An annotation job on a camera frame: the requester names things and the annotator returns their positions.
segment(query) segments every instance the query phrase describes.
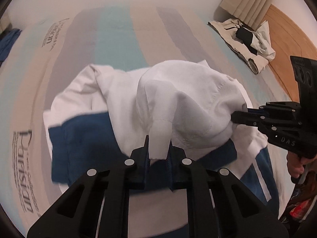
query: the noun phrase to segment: human hand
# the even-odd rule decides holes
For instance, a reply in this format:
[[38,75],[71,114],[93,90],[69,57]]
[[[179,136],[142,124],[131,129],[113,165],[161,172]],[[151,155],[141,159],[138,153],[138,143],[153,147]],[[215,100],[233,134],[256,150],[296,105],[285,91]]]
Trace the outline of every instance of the human hand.
[[299,158],[297,154],[289,151],[286,158],[289,174],[294,178],[298,178],[304,172],[304,165],[315,161],[317,159],[317,155],[313,159],[307,159],[304,157]]

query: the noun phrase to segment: blue cloth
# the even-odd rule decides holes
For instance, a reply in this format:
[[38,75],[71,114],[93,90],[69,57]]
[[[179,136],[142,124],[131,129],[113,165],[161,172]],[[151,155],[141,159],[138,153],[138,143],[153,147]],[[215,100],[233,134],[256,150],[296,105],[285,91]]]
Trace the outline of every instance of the blue cloth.
[[[105,171],[118,160],[128,157],[121,153],[112,129],[109,113],[76,116],[61,126],[49,128],[53,145],[52,181],[72,185],[88,169]],[[206,169],[217,171],[237,159],[234,143],[229,139],[223,146],[198,160]],[[267,147],[256,157],[258,168],[272,197],[265,199],[254,165],[245,172],[241,182],[246,185],[278,217],[279,196]],[[169,187],[164,160],[151,165],[145,190],[131,190],[130,194],[155,191]],[[188,225],[153,238],[187,238]]]
[[0,40],[0,62],[3,62],[9,55],[13,44],[20,36],[21,30],[14,28]]

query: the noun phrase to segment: silver screw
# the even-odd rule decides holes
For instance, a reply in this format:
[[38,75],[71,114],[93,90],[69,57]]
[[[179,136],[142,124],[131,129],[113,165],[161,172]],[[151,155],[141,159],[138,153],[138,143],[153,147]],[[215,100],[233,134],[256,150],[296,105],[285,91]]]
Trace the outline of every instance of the silver screw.
[[226,169],[226,168],[221,168],[219,173],[222,175],[222,176],[227,176],[229,175],[229,170]]
[[89,169],[87,171],[88,176],[94,176],[97,173],[96,169]]
[[184,164],[184,165],[190,165],[191,164],[191,160],[189,159],[189,158],[184,158],[183,160],[182,160],[182,163]]
[[127,159],[126,161],[124,161],[124,164],[125,164],[126,166],[131,166],[131,165],[134,164],[134,160],[131,159],[131,158],[129,158],[129,159]]

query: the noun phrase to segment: bed sheet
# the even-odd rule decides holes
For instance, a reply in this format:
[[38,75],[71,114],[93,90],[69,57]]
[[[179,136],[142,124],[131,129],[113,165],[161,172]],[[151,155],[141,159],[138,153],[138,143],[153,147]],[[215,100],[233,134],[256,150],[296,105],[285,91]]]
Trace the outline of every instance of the bed sheet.
[[[105,6],[24,29],[0,75],[0,202],[22,234],[62,192],[51,181],[43,110],[87,64],[133,70],[206,60],[243,84],[254,107],[289,100],[269,67],[254,75],[205,18],[183,6]],[[271,146],[270,155],[285,204],[293,189],[286,153]]]

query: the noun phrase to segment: wood grain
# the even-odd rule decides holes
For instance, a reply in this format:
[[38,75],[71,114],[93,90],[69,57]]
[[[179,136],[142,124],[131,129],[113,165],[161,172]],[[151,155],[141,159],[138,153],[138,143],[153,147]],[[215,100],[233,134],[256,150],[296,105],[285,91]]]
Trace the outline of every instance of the wood grain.
[[268,21],[272,48],[276,51],[276,57],[269,66],[289,97],[299,102],[290,56],[317,60],[317,49],[305,33],[274,5],[269,7],[263,20]]

